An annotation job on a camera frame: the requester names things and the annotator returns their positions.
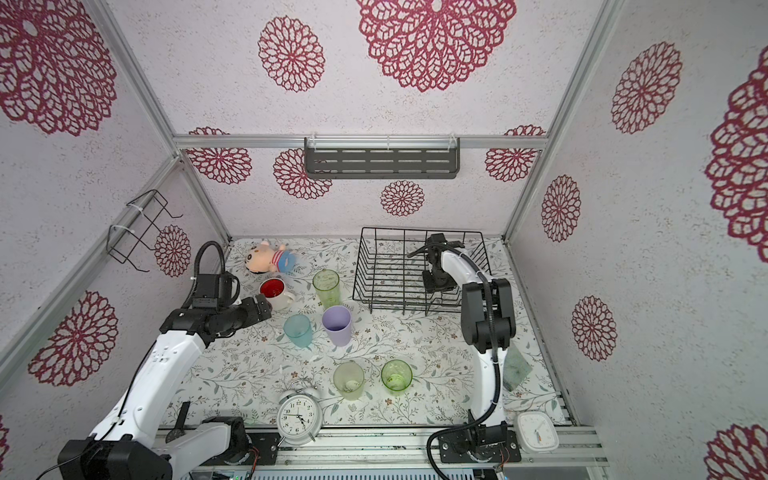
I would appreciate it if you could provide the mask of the purple plastic cup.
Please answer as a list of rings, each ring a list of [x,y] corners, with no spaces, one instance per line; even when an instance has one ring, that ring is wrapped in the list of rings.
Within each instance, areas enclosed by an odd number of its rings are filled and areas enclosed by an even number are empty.
[[[322,325],[330,341],[338,347],[348,345],[353,335],[351,312],[344,306],[329,307],[322,316]]]

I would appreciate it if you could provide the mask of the teal translucent cup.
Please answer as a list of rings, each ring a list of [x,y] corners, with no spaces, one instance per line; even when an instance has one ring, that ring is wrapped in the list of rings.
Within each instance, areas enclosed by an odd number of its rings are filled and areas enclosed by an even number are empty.
[[[303,314],[290,316],[283,324],[285,336],[297,347],[308,348],[313,339],[311,320]]]

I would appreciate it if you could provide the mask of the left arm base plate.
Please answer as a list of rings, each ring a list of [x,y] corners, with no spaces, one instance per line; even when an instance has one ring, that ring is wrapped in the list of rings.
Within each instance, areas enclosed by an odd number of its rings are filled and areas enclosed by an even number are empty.
[[[178,472],[178,467],[191,471],[202,466],[274,465],[281,441],[274,429],[251,431],[241,417],[218,416],[184,433],[176,425],[157,448],[170,455]]]

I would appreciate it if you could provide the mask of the bright green cup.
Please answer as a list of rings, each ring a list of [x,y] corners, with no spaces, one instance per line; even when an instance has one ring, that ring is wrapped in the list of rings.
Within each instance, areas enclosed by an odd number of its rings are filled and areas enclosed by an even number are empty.
[[[393,359],[382,367],[380,376],[386,389],[393,394],[401,394],[411,385],[413,371],[406,361]]]

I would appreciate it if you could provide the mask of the green sponge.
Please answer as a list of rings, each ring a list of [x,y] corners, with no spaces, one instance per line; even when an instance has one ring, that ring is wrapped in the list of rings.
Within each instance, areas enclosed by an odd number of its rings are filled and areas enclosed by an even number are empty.
[[[505,389],[509,392],[516,390],[526,380],[531,371],[531,365],[516,346],[511,344],[506,350],[503,366],[503,385]]]

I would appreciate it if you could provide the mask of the grey slotted wall shelf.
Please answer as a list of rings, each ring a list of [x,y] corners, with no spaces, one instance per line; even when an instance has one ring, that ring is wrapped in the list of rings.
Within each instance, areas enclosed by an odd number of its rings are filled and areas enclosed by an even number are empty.
[[[313,180],[443,180],[460,170],[460,140],[362,142],[304,140],[304,168]]]

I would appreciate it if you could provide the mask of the tall green translucent cup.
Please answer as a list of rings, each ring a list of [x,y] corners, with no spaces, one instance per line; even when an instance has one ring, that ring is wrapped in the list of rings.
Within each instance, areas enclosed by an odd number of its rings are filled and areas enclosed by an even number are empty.
[[[312,285],[324,309],[342,304],[340,276],[336,271],[331,269],[318,271],[312,279]]]

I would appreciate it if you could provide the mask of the pale yellow-green cup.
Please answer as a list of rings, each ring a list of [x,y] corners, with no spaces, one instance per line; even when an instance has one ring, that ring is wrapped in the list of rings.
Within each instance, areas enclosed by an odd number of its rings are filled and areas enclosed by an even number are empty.
[[[334,371],[333,383],[345,400],[356,401],[361,397],[364,390],[364,370],[354,361],[345,362]]]

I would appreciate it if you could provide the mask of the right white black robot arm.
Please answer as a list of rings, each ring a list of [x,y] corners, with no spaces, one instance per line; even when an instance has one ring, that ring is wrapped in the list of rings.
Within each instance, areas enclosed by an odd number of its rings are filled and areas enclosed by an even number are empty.
[[[481,268],[456,242],[425,249],[429,263],[425,289],[461,288],[460,326],[474,351],[474,388],[470,428],[493,428],[505,422],[503,364],[516,334],[512,286],[509,280]]]

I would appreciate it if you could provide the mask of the black wire dish rack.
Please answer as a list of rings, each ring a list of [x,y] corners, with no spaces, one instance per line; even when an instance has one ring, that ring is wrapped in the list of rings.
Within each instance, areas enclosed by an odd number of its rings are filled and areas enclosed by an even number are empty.
[[[423,272],[431,268],[419,253],[434,232],[427,229],[364,227],[359,237],[352,299],[369,310],[458,313],[461,286],[429,292]]]

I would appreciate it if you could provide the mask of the white mug red inside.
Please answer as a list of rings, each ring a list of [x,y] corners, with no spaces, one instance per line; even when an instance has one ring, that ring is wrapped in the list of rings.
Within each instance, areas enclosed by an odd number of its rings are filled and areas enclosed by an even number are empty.
[[[270,278],[263,281],[258,289],[271,305],[274,311],[282,311],[290,308],[296,300],[286,283],[281,278]]]

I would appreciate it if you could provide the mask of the white twin-bell alarm clock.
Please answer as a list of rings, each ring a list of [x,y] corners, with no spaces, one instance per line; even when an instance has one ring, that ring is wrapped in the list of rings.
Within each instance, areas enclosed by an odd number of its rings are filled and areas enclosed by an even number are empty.
[[[283,444],[300,447],[316,440],[323,426],[319,400],[319,391],[312,387],[281,394],[276,424]]]

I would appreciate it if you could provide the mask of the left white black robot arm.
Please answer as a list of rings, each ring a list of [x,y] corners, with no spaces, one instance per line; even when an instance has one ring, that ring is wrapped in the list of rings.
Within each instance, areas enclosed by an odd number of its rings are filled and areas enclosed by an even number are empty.
[[[55,470],[64,479],[181,479],[211,459],[249,459],[253,447],[240,417],[212,417],[164,445],[155,441],[170,401],[204,351],[271,314],[264,295],[240,295],[234,274],[194,272],[187,298],[166,317],[122,398],[87,438],[66,443]]]

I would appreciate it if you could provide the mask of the white square timer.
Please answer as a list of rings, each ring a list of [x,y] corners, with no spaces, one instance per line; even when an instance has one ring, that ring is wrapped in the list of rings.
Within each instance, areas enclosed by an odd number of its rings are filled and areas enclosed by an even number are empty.
[[[544,412],[521,412],[515,419],[517,439],[527,453],[549,453],[559,445],[559,436],[551,418]]]

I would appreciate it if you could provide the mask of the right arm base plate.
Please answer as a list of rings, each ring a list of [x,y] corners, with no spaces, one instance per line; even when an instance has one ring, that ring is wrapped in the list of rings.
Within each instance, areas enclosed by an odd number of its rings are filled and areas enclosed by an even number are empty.
[[[441,435],[438,438],[442,463],[518,463],[522,459],[515,432],[502,422]]]

